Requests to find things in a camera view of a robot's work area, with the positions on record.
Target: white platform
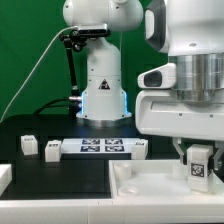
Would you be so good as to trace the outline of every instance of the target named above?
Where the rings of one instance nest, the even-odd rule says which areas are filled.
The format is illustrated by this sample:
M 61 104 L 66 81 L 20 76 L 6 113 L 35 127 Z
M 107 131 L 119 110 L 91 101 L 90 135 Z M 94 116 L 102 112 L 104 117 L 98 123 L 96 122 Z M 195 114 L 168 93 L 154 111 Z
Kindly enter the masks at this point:
M 111 199 L 0 201 L 1 223 L 224 223 L 224 184 L 216 176 L 214 193 L 202 194 L 190 191 L 186 179 L 173 177 L 179 161 L 124 161 L 132 175 L 122 181 L 114 176 L 117 162 L 110 161 Z M 138 194 L 119 196 L 125 186 Z
M 62 154 L 131 153 L 138 138 L 89 138 L 64 139 Z

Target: white casing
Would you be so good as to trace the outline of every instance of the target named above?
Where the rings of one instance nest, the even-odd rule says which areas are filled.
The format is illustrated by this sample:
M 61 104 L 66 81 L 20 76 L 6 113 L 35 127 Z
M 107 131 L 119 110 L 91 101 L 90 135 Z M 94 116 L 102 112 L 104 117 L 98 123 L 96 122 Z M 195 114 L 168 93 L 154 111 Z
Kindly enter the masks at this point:
M 215 101 L 186 103 L 174 90 L 145 90 L 136 101 L 136 126 L 142 134 L 224 141 L 224 91 Z
M 169 56 L 224 52 L 223 0 L 168 0 Z
M 169 51 L 169 32 L 168 31 L 169 30 L 166 25 L 165 43 L 163 47 L 159 50 L 159 52 L 161 53 L 168 53 Z M 146 9 L 145 11 L 145 38 L 150 39 L 154 33 L 155 33 L 155 16 L 151 10 Z
M 160 72 L 162 75 L 162 84 L 160 87 L 147 87 L 144 84 L 144 78 L 146 75 L 150 75 L 154 72 Z M 176 65 L 168 63 L 159 68 L 147 71 L 138 76 L 138 86 L 142 89 L 169 89 L 176 84 Z
M 120 51 L 105 38 L 88 40 L 88 84 L 82 94 L 82 111 L 78 118 L 118 120 L 130 117 L 126 108 L 126 93 L 121 88 Z M 103 81 L 109 89 L 100 89 Z
M 63 15 L 69 26 L 106 23 L 111 31 L 139 26 L 143 9 L 138 0 L 66 0 Z

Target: black cable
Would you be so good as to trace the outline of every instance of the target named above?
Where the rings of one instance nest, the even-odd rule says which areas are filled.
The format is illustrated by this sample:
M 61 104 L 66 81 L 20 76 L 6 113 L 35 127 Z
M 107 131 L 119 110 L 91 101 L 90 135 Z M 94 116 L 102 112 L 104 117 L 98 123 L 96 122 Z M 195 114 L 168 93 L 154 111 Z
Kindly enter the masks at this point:
M 51 106 L 52 104 L 58 103 L 58 102 L 64 102 L 64 101 L 69 101 L 69 98 L 62 98 L 62 99 L 56 99 L 56 100 L 52 100 L 49 103 L 46 103 L 44 106 L 42 106 L 41 108 L 37 109 L 33 114 L 34 115 L 38 115 L 39 113 L 41 113 L 45 108 Z

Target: white block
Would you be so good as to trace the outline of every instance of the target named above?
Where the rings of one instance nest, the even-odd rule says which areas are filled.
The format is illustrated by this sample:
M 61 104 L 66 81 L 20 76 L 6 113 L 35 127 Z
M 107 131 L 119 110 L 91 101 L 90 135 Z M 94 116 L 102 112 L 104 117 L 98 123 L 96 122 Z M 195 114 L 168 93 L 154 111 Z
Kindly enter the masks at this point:
M 0 196 L 12 180 L 12 166 L 0 165 Z
M 132 160 L 145 160 L 148 153 L 148 140 L 139 139 L 131 149 Z
M 131 178 L 131 165 L 129 162 L 114 163 L 114 174 L 117 180 L 127 180 Z
M 21 136 L 21 148 L 25 156 L 38 154 L 38 143 L 33 135 Z
M 188 185 L 190 189 L 211 192 L 213 172 L 208 169 L 209 157 L 213 147 L 207 145 L 192 145 L 187 150 Z
M 45 148 L 46 162 L 59 162 L 61 158 L 61 141 L 49 141 Z

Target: cable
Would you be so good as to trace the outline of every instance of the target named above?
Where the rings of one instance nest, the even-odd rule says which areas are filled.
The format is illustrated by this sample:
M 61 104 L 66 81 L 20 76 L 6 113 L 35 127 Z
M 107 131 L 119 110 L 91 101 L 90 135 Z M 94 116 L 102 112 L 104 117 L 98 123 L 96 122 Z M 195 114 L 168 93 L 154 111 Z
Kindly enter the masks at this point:
M 52 46 L 52 44 L 54 43 L 54 41 L 58 38 L 58 36 L 64 32 L 64 31 L 67 31 L 67 30 L 71 30 L 71 29 L 74 29 L 75 27 L 68 27 L 68 28 L 65 28 L 65 29 L 62 29 L 60 32 L 58 32 L 56 34 L 56 36 L 52 39 L 52 41 L 49 43 L 49 45 L 47 46 L 46 50 L 44 51 L 44 53 L 41 55 L 41 57 L 39 58 L 39 60 L 37 61 L 36 65 L 33 67 L 32 71 L 30 72 L 30 74 L 28 75 L 28 77 L 26 78 L 26 80 L 24 81 L 24 83 L 22 84 L 22 86 L 19 88 L 19 90 L 17 91 L 17 93 L 14 95 L 14 97 L 11 99 L 11 101 L 9 102 L 8 106 L 6 107 L 2 117 L 1 117 L 1 120 L 0 120 L 0 123 L 4 120 L 6 114 L 8 113 L 10 107 L 12 106 L 13 102 L 15 101 L 15 99 L 17 98 L 17 96 L 20 94 L 20 92 L 23 90 L 23 88 L 25 87 L 26 83 L 30 80 L 30 78 L 32 77 L 33 73 L 35 72 L 35 70 L 37 69 L 37 67 L 39 66 L 40 62 L 42 61 L 42 59 L 44 58 L 44 56 L 47 54 L 48 50 L 50 49 L 50 47 Z
M 44 106 L 42 106 L 41 108 L 37 109 L 33 114 L 34 115 L 38 115 L 41 111 L 43 111 L 45 108 L 51 106 L 52 104 L 58 103 L 58 102 L 64 102 L 64 101 L 69 101 L 69 98 L 62 98 L 62 99 L 56 99 L 56 100 L 52 100 L 49 103 L 46 103 Z

